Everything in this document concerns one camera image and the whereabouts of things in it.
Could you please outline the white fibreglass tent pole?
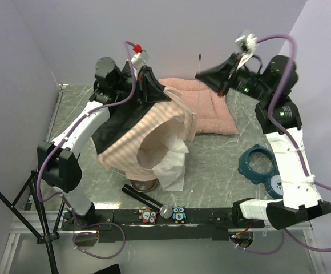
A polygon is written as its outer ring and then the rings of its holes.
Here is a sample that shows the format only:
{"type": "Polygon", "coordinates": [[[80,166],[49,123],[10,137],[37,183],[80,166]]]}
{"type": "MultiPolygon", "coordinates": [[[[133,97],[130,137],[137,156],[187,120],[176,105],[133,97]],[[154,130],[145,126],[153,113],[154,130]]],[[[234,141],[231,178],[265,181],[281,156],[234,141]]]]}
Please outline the white fibreglass tent pole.
{"type": "MultiPolygon", "coordinates": [[[[199,63],[198,63],[198,72],[201,72],[201,53],[199,53],[199,63]]],[[[198,79],[198,92],[197,92],[197,109],[196,109],[196,114],[197,114],[197,119],[200,117],[200,97],[201,97],[201,81],[198,79]]]]}

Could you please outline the pink striped pet tent fabric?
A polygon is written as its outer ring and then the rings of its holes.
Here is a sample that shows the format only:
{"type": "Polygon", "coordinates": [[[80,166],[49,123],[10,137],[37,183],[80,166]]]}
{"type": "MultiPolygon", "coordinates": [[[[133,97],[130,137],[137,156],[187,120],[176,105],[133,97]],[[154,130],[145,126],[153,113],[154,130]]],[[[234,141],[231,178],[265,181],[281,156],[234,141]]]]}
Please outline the pink striped pet tent fabric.
{"type": "Polygon", "coordinates": [[[164,91],[171,100],[155,103],[133,128],[98,155],[98,163],[121,171],[129,180],[157,179],[165,191],[182,191],[197,115],[180,91],[172,87],[164,91]]]}

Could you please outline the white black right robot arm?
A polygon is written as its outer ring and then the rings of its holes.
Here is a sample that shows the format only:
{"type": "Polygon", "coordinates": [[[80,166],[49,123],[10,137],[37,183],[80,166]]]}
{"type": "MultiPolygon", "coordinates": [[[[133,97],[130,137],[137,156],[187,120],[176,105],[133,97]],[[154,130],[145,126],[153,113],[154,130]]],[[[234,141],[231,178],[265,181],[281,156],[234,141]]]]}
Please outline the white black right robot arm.
{"type": "Polygon", "coordinates": [[[254,220],[267,220],[277,230],[310,221],[331,213],[331,203],[325,201],[316,186],[303,144],[302,121],[297,106],[289,97],[298,80],[292,66],[282,95],[272,111],[273,118],[282,125],[278,128],[268,117],[268,106],[285,71],[289,58],[276,55],[263,72],[253,72],[246,67],[237,68],[240,57],[233,53],[222,64],[201,71],[195,78],[218,96],[230,89],[257,100],[256,118],[275,156],[281,178],[283,195],[280,199],[244,199],[233,205],[232,221],[237,227],[245,227],[254,220]]]}

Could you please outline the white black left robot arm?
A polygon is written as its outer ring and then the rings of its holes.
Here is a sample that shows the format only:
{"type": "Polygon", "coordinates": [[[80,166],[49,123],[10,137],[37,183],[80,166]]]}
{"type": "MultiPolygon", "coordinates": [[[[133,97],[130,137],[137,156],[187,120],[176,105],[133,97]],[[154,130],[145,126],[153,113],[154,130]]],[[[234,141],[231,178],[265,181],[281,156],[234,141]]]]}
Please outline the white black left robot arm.
{"type": "Polygon", "coordinates": [[[39,173],[35,190],[40,202],[41,181],[56,190],[68,205],[75,222],[82,229],[96,223],[95,206],[80,189],[82,169],[78,158],[88,140],[97,154],[105,152],[130,130],[141,123],[146,127],[146,115],[158,102],[169,102],[165,87],[146,65],[144,52],[136,53],[119,69],[110,57],[97,61],[94,91],[80,115],[51,142],[42,141],[38,148],[39,173]]]}

